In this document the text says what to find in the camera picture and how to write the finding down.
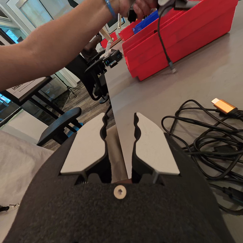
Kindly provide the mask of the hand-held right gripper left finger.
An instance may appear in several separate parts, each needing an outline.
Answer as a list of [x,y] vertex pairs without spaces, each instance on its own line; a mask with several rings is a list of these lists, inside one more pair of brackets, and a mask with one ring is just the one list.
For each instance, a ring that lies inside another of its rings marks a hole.
[[76,183],[88,183],[90,177],[111,183],[106,127],[107,114],[101,113],[78,130],[60,170],[61,176],[76,175]]

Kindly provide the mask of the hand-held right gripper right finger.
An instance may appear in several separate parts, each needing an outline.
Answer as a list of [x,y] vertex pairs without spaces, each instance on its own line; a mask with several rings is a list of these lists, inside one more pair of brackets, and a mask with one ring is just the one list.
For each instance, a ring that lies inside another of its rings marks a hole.
[[179,176],[180,171],[162,129],[139,112],[134,113],[135,142],[132,151],[132,182],[145,174],[156,183],[160,175]]

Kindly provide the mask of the dark grey usb hub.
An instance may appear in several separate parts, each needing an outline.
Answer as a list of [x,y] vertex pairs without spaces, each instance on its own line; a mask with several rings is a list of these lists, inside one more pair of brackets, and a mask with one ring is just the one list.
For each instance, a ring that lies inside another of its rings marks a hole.
[[158,24],[157,24],[157,33],[158,33],[158,37],[159,37],[160,43],[162,45],[164,54],[166,56],[166,60],[168,62],[168,65],[169,65],[172,73],[175,73],[176,69],[175,69],[173,62],[170,59],[170,57],[169,57],[169,55],[168,55],[168,53],[166,51],[166,48],[164,46],[164,43],[163,43],[163,40],[162,40],[162,37],[161,37],[161,34],[160,34],[160,20],[161,20],[161,17],[164,16],[168,12],[168,10],[171,10],[171,9],[174,9],[174,10],[177,10],[177,11],[188,11],[191,8],[193,8],[194,6],[196,6],[199,2],[200,1],[175,0],[174,4],[173,5],[169,5],[169,6],[159,6],[157,4],[157,6],[158,6],[158,15],[159,15]]

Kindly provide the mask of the person's left forearm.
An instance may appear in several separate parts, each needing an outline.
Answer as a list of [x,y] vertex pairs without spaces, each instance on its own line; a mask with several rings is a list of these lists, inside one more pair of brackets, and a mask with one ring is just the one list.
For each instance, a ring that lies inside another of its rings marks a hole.
[[1,91],[64,68],[111,19],[104,1],[83,1],[22,42],[1,46]]

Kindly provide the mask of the small red plastic bin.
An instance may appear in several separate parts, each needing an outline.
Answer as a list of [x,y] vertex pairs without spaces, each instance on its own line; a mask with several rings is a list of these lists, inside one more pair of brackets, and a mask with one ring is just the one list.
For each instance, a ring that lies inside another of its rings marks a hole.
[[119,36],[121,38],[122,41],[126,41],[128,40],[130,37],[132,37],[134,35],[133,32],[133,28],[135,28],[135,26],[137,24],[139,24],[141,22],[140,19],[136,20],[135,22],[130,23],[128,26],[126,26],[124,29],[122,29],[119,33]]

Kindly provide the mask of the blue plastic bin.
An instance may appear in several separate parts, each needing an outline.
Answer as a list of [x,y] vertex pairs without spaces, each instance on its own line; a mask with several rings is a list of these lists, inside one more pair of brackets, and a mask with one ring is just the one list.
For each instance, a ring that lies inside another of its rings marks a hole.
[[143,19],[141,22],[136,24],[134,28],[132,28],[134,34],[137,34],[139,31],[144,29],[146,26],[150,25],[152,22],[154,22],[158,18],[159,18],[158,10],[156,10],[153,13],[151,13],[148,17]]

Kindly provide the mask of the blue wristband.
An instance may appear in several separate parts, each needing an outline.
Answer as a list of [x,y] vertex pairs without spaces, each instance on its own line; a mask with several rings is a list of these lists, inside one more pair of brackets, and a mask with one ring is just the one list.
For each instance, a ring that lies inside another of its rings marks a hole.
[[113,19],[118,18],[118,14],[115,11],[115,1],[114,0],[104,0],[107,9],[109,10]]

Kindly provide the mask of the black charger box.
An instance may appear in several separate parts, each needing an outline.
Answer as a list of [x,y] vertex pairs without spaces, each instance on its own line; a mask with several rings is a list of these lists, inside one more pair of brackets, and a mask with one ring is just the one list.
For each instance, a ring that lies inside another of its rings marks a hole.
[[103,58],[103,63],[106,67],[113,68],[118,64],[122,57],[123,54],[120,52],[120,50],[113,50]]

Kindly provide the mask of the black tripod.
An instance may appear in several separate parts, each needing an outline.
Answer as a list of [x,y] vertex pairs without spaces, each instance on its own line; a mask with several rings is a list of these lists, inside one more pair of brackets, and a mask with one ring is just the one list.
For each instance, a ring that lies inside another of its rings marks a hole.
[[77,98],[77,95],[74,93],[73,90],[80,90],[80,89],[68,86],[57,74],[55,74],[55,76],[66,86],[67,91],[68,91],[68,98],[70,99],[70,93],[72,93],[74,95],[74,98]]

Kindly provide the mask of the person's white shirt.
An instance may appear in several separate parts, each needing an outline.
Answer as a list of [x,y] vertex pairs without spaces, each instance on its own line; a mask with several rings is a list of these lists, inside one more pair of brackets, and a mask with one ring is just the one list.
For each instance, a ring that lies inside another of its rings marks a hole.
[[31,144],[0,131],[0,204],[20,204],[33,177],[53,154],[52,150]]

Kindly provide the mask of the marker sign on stand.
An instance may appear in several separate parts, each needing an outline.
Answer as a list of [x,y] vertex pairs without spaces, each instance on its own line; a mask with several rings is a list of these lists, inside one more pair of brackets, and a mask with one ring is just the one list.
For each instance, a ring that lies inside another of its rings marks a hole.
[[51,77],[38,78],[38,79],[35,79],[35,80],[32,80],[32,81],[11,87],[11,88],[7,89],[6,91],[8,93],[10,93],[11,95],[13,95],[14,97],[20,99],[21,97],[26,95],[32,89],[37,88],[38,85],[43,84],[44,81],[48,81],[48,80],[51,80],[51,79],[52,79]]

